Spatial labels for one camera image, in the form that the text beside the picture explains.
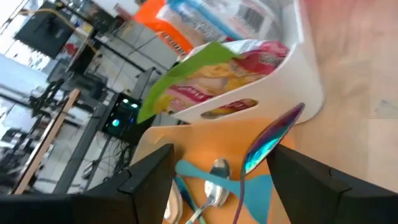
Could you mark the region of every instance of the orange packaging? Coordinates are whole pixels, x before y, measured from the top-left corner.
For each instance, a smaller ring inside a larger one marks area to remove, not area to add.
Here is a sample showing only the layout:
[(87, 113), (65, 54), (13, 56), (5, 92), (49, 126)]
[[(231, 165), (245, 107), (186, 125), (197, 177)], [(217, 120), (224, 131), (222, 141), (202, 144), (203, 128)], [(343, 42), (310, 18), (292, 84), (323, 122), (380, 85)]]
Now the orange packaging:
[(186, 56), (195, 46), (205, 43), (202, 34), (185, 24), (166, 0), (146, 1), (133, 18), (152, 29), (179, 56)]

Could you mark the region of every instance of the wooden plank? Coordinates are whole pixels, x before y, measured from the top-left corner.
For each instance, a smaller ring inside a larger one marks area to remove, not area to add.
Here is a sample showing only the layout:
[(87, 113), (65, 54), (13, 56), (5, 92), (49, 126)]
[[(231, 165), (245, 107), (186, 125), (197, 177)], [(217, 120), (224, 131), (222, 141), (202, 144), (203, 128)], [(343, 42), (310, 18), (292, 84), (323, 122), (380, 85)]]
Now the wooden plank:
[(40, 162), (43, 160), (44, 154), (49, 149), (51, 142), (54, 140), (55, 136), (58, 133), (58, 130), (61, 128), (62, 123), (65, 120), (67, 112), (70, 110), (70, 108), (72, 108), (74, 102), (78, 98), (79, 93), (80, 90), (75, 89), (69, 94), (69, 99), (65, 104), (65, 106), (63, 107), (58, 119), (52, 120), (50, 125), (47, 126), (47, 129), (45, 130), (41, 139), (41, 142), (43, 143), (38, 144), (33, 150), (32, 154), (30, 155), (29, 160), (27, 162), (27, 164), (30, 164), (30, 166), (29, 167), (26, 166), (25, 169), (22, 171), (23, 176), (21, 177), (21, 181), (19, 182), (19, 185), (16, 187), (14, 194), (22, 194), (26, 189), (26, 187), (28, 186), (30, 179), (33, 177), (35, 171), (39, 167)]

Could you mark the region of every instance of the green led light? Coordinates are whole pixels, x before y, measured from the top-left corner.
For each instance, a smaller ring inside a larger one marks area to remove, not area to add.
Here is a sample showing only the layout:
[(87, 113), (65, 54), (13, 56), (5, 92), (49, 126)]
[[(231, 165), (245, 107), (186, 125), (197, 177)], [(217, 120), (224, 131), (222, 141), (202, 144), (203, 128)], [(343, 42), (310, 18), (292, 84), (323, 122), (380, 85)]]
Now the green led light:
[(112, 121), (112, 125), (113, 125), (114, 127), (119, 126), (119, 124), (120, 124), (120, 121), (119, 121), (118, 119), (114, 119), (114, 120)]

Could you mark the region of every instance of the silver spoon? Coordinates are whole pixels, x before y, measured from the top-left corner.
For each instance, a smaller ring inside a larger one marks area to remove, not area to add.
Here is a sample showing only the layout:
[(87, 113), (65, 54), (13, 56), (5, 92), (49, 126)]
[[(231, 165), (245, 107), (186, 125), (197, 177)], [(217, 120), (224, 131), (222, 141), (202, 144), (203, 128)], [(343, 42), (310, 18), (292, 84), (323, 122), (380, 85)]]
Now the silver spoon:
[[(225, 159), (217, 159), (214, 162), (213, 168), (210, 170), (211, 174), (217, 175), (219, 177), (229, 179), (231, 172), (229, 169), (228, 161)], [(213, 184), (212, 182), (205, 182), (205, 193), (207, 196), (207, 201), (202, 205), (195, 213), (191, 216), (186, 224), (192, 224), (202, 212), (209, 206), (220, 207), (222, 206), (226, 199), (228, 198), (229, 191)]]

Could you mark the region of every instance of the table surface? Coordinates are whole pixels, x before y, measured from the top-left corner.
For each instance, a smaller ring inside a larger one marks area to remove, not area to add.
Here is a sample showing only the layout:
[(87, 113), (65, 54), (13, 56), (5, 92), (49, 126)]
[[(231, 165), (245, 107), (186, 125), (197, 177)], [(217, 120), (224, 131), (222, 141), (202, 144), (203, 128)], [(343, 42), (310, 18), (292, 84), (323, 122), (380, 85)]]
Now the table surface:
[[(232, 180), (239, 180), (241, 163), (248, 147), (257, 135), (269, 124), (267, 119), (250, 119), (244, 121), (225, 121), (208, 124), (194, 124), (174, 127), (150, 128), (142, 137), (132, 160), (132, 164), (158, 149), (165, 143), (175, 145), (175, 161), (185, 159), (201, 170), (210, 171), (213, 162), (225, 158), (231, 167)], [(285, 137), (282, 144), (294, 148), (293, 140)], [(267, 162), (264, 161), (246, 178), (252, 179), (261, 174), (269, 174)], [(206, 202), (204, 180), (184, 177), (198, 206)], [(230, 194), (226, 203), (220, 207), (210, 207), (204, 211), (208, 224), (232, 223), (239, 199)], [(180, 223), (185, 223), (193, 212), (184, 204)], [(287, 215), (276, 194), (272, 192), (269, 223), (285, 223)], [(243, 207), (239, 223), (256, 223)]]
[(326, 100), (296, 150), (398, 192), (398, 1), (305, 3)]

